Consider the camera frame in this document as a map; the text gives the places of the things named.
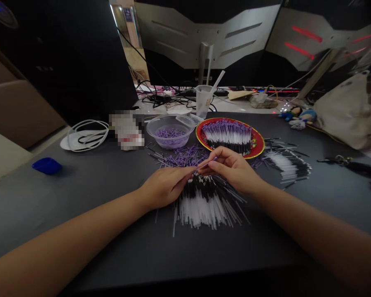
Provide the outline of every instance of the wall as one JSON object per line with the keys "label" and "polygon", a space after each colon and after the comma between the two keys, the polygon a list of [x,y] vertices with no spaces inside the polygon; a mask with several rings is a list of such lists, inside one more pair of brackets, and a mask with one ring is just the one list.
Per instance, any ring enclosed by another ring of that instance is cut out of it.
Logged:
{"label": "wall", "polygon": [[0,179],[29,161],[32,154],[0,134]]}

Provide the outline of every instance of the finger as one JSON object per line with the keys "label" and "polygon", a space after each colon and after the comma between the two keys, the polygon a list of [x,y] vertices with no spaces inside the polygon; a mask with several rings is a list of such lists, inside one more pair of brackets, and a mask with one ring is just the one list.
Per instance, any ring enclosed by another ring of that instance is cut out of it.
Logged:
{"label": "finger", "polygon": [[204,169],[198,169],[199,174],[206,174],[206,173],[209,173],[209,172],[214,172],[214,170],[211,169],[210,167],[205,167]]}
{"label": "finger", "polygon": [[181,180],[186,175],[194,172],[197,168],[195,166],[189,166],[189,167],[182,167],[182,168],[175,168],[173,172],[170,174],[170,180],[177,184],[179,180]]}
{"label": "finger", "polygon": [[221,164],[221,163],[216,162],[216,161],[209,162],[208,166],[212,170],[214,170],[216,173],[224,176],[225,178],[227,178],[231,174],[231,171],[233,170],[232,168],[229,168],[229,167],[225,166],[224,164]]}
{"label": "finger", "polygon": [[186,176],[184,176],[172,189],[171,193],[170,193],[170,198],[171,198],[171,201],[175,201],[180,193],[182,192],[182,190],[184,189],[184,187],[186,186],[185,184],[187,183],[187,181],[192,177],[192,173],[190,174],[187,174]]}
{"label": "finger", "polygon": [[216,156],[222,156],[222,157],[225,157],[225,158],[228,158],[228,157],[231,157],[231,156],[236,156],[236,157],[241,157],[242,158],[242,156],[240,154],[234,152],[233,150],[230,150],[229,148],[223,147],[223,146],[219,146],[212,153],[215,153]]}
{"label": "finger", "polygon": [[220,157],[220,156],[213,156],[211,158],[212,153],[213,152],[210,153],[210,156],[206,160],[204,160],[204,161],[202,161],[201,163],[198,164],[198,168],[202,168],[202,167],[206,166],[206,164],[209,163],[210,161],[212,161],[214,158],[217,158],[215,161],[220,162],[220,163],[224,163],[225,158]]}

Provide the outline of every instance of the figurine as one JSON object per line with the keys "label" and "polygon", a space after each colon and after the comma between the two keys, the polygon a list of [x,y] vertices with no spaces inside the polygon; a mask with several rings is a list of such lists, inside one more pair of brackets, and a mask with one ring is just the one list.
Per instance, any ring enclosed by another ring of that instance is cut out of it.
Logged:
{"label": "figurine", "polygon": [[284,118],[286,122],[290,121],[293,117],[298,117],[302,113],[301,107],[293,107],[289,112],[279,114],[279,118]]}
{"label": "figurine", "polygon": [[301,113],[299,117],[293,117],[293,120],[289,122],[293,129],[302,130],[305,128],[305,124],[311,125],[316,119],[316,112],[312,109],[308,109]]}

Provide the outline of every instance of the dark gray table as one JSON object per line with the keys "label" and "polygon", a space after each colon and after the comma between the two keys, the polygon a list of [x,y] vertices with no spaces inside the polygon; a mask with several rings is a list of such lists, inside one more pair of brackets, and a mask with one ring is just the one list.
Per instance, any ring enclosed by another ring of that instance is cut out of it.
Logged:
{"label": "dark gray table", "polygon": [[[288,192],[318,209],[371,234],[370,180],[339,165],[317,159],[341,154],[371,164],[371,159],[327,135],[293,130],[275,115],[208,113],[252,125],[263,137],[281,137],[299,145],[313,172]],[[192,133],[188,145],[196,142]],[[64,165],[55,176],[31,169],[42,157]],[[84,153],[64,151],[59,141],[0,182],[0,256],[98,205],[135,190],[159,165],[146,151],[124,152],[113,141]],[[257,169],[263,179],[280,185],[278,171]],[[176,227],[173,212],[151,212],[108,245],[69,285],[80,292],[124,285],[200,277],[236,271],[302,264],[309,257],[258,206],[250,201],[246,214],[251,225],[220,227],[213,231]]]}

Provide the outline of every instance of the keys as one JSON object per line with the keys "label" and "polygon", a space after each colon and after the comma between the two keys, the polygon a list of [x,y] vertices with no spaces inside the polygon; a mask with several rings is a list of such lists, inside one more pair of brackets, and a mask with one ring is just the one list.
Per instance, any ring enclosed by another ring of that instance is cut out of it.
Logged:
{"label": "keys", "polygon": [[352,158],[345,158],[341,155],[337,155],[334,158],[324,158],[322,160],[317,160],[318,162],[325,162],[328,164],[339,164],[341,166],[345,166],[348,169],[356,171],[358,173],[363,173],[366,175],[371,176],[371,165],[359,163],[359,162],[352,162]]}

